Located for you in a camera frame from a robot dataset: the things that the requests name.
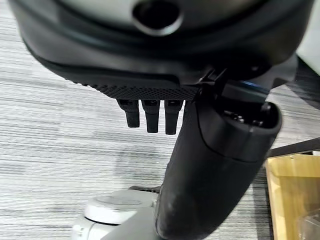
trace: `gray floor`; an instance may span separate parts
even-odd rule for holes
[[[320,81],[302,71],[274,89],[284,115],[274,147],[320,136]],[[114,99],[46,70],[26,51],[0,0],[0,240],[66,240],[86,201],[132,185],[162,182],[177,136],[126,127]],[[210,238],[269,240],[262,171]]]

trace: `black plastic casing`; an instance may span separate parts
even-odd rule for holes
[[[235,20],[165,37],[98,24],[57,0],[9,3],[32,54],[55,73],[91,86],[178,89],[196,85],[216,63],[284,62],[300,44],[313,0],[268,0]],[[91,71],[85,79],[77,74],[84,69]]]
[[[167,166],[155,228],[167,240],[200,240],[212,233],[244,195],[282,125],[272,103],[267,128],[218,114],[194,102]]]

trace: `textured grip surface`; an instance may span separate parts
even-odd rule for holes
[[[262,166],[264,157],[255,159],[261,154],[254,152],[266,155],[270,147],[254,149],[251,159],[242,160],[215,152],[214,146],[204,140],[201,110],[196,104],[190,106],[183,120],[157,202],[155,228],[160,237],[168,240],[197,240],[212,233],[237,205]],[[265,136],[270,143],[280,126],[276,124],[274,131],[271,129]],[[215,122],[212,127],[224,131]],[[250,137],[246,144],[251,144]]]

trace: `white plastic object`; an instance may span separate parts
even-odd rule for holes
[[[138,190],[114,191],[109,196],[90,199],[85,207],[84,216],[104,224],[122,224],[143,207],[152,207],[158,194]]]
[[[320,75],[320,0],[315,0],[304,38],[297,50],[303,61]]]

